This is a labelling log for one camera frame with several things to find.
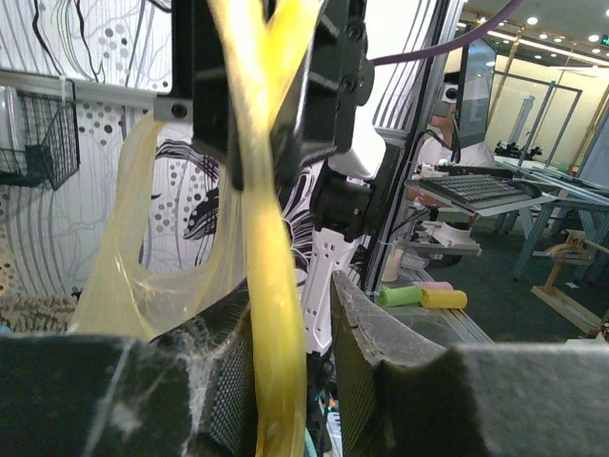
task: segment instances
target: black and white mural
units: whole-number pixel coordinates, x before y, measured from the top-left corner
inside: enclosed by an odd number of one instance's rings
[[[369,56],[422,46],[436,1],[369,2]],[[3,0],[0,68],[169,91],[170,8],[170,0]],[[387,21],[396,28],[383,37]],[[379,106],[378,125],[403,122],[418,70],[414,64],[379,69],[370,101]],[[144,114],[141,109],[79,102],[78,173],[57,191],[0,187],[0,293],[52,295],[82,289],[114,202],[120,148]],[[158,272],[204,263],[214,242],[218,164],[194,153],[189,137],[187,126],[168,125],[158,139],[140,255],[143,265]],[[305,169],[294,189],[278,195],[300,285],[311,256],[308,204],[317,171]],[[363,253],[358,250],[355,266]]]

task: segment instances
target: black wire basket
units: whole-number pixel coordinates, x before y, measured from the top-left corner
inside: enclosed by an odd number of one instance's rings
[[[19,146],[0,148],[0,185],[58,190],[80,167],[75,103],[25,91],[17,99],[19,122],[4,132],[16,131]]]

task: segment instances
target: black keyboard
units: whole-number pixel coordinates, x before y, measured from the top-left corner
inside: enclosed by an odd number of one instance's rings
[[[420,187],[473,210],[531,200],[521,190],[485,174],[423,178]]]

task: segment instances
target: wooden easel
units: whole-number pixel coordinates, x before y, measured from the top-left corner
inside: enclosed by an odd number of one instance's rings
[[[594,263],[594,256],[585,249],[584,245],[592,246],[609,254],[609,249],[586,240],[577,232],[572,232],[569,234],[565,244],[554,246],[546,251],[555,262],[554,268],[548,276],[545,285],[542,287],[534,286],[532,291],[553,310],[562,315],[581,331],[589,334],[600,327],[601,319],[595,313],[589,311],[569,297],[566,293],[554,287],[554,283],[564,264],[592,265]]]

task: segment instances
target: computer screen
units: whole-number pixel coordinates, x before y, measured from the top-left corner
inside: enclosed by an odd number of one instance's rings
[[[457,100],[461,148],[486,138],[496,59],[497,53],[482,38],[463,48]]]

